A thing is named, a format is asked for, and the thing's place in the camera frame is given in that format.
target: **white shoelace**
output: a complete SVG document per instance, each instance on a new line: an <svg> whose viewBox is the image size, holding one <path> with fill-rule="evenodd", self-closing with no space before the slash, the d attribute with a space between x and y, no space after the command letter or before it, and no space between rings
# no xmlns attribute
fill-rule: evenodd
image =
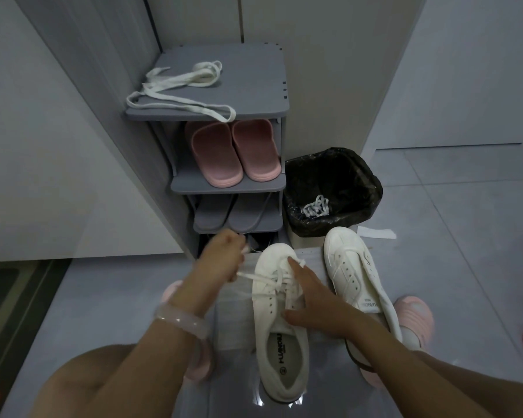
<svg viewBox="0 0 523 418"><path fill-rule="evenodd" d="M223 123L229 123L237 117L237 112L225 104L204 104L188 98L164 95L160 91L178 88L181 86L206 87L211 86L219 80L223 64L220 61L202 62L194 64L190 73L179 76L159 76L160 73L170 67L156 67L146 74L146 82L143 83L141 91L132 92L126 98L126 104L135 109L174 109L185 110L194 113L205 114ZM181 104L170 104L167 102L149 102L147 104L136 104L135 101L142 95L147 95L158 100L176 101ZM229 117L224 118L213 109L228 109Z"/></svg>
<svg viewBox="0 0 523 418"><path fill-rule="evenodd" d="M304 267L306 265L305 260L300 260L299 262L300 267ZM250 274L250 273L243 273L242 271L239 271L237 273L237 276L244 277L246 279L254 280L254 281L262 281L272 287L274 289L273 294L248 294L248 296L278 296L278 295L285 295L287 288L295 287L297 289L297 299L302 295L302 288L300 287L300 284L298 281L295 280L294 275L288 271L288 264L286 259L284 259L281 264L279 264L279 267L277 267L276 271L273 272L272 277L262 276L259 274Z"/></svg>
<svg viewBox="0 0 523 418"><path fill-rule="evenodd" d="M312 217L322 217L329 215L329 207L327 206L329 199L324 198L323 195L318 195L316 200L311 204L306 204L302 208L302 212L308 218Z"/></svg>

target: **pink slipper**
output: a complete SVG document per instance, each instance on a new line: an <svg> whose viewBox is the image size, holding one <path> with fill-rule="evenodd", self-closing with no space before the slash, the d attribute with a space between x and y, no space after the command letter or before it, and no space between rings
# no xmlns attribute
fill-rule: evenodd
<svg viewBox="0 0 523 418"><path fill-rule="evenodd" d="M167 287L161 298L161 303L167 302L180 286L182 286L181 280L175 281ZM198 340L188 369L184 374L184 380L199 383L208 379L215 368L214 358L213 349L209 342L207 340Z"/></svg>
<svg viewBox="0 0 523 418"><path fill-rule="evenodd" d="M196 163L210 185L228 188L242 180L244 173L226 123L188 121L184 133Z"/></svg>
<svg viewBox="0 0 523 418"><path fill-rule="evenodd" d="M240 120L232 126L232 140L244 171L256 182L267 182L281 173L281 162L267 119Z"/></svg>
<svg viewBox="0 0 523 418"><path fill-rule="evenodd" d="M400 327L407 327L417 335L420 342L420 350L424 350L430 343L434 333L434 316L427 304L416 296L405 296L399 298L394 304ZM364 379L376 388L384 388L384 384L375 372L360 370Z"/></svg>

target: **floor mat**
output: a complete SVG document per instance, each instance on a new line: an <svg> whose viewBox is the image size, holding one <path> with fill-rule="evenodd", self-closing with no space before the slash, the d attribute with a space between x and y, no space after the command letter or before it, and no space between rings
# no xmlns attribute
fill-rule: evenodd
<svg viewBox="0 0 523 418"><path fill-rule="evenodd" d="M70 261L0 262L0 408Z"/></svg>

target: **black trash bag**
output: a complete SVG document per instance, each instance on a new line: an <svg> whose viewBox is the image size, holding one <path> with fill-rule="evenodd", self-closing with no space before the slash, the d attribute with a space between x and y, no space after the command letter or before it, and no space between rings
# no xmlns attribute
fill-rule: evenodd
<svg viewBox="0 0 523 418"><path fill-rule="evenodd" d="M368 220L384 190L366 162L347 148L329 148L285 162L283 206L300 237L325 236L333 227ZM308 218L302 208L318 195L329 199L329 215Z"/></svg>

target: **person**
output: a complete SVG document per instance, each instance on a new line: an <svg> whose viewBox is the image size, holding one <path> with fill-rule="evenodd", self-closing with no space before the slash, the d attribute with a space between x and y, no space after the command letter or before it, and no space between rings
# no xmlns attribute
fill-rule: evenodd
<svg viewBox="0 0 523 418"><path fill-rule="evenodd" d="M223 284L236 279L245 238L216 235L170 299L203 317ZM385 327L353 308L308 267L289 259L306 308L285 311L292 325L350 340L369 360L404 417L523 417L523 384L410 351ZM71 359L43 385L33 418L167 417L174 408L195 337L155 319L135 345L105 346Z"/></svg>

